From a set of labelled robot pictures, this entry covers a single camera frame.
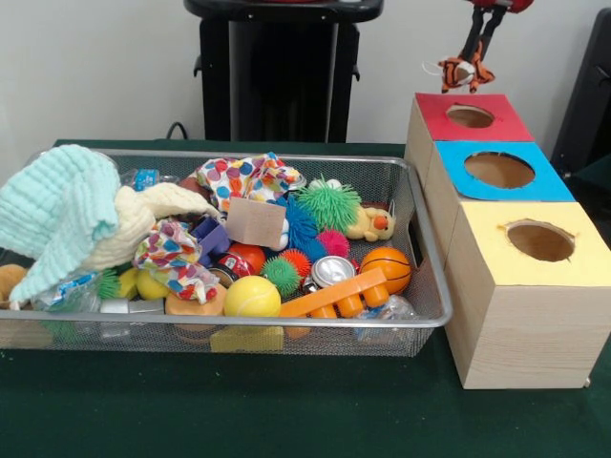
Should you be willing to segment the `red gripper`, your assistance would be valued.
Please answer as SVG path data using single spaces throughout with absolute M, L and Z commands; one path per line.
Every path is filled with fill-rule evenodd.
M 479 36 L 479 41 L 481 43 L 480 57 L 484 59 L 495 29 L 501 24 L 505 15 L 505 10 L 515 14 L 521 13 L 527 10 L 534 3 L 534 0 L 469 0 L 469 2 L 474 6 L 484 9 L 473 10 L 472 25 L 460 56 L 473 56 Z M 501 7 L 505 10 L 492 9 L 494 7 Z M 486 13 L 490 13 L 491 18 L 487 22 L 484 22 L 484 15 Z

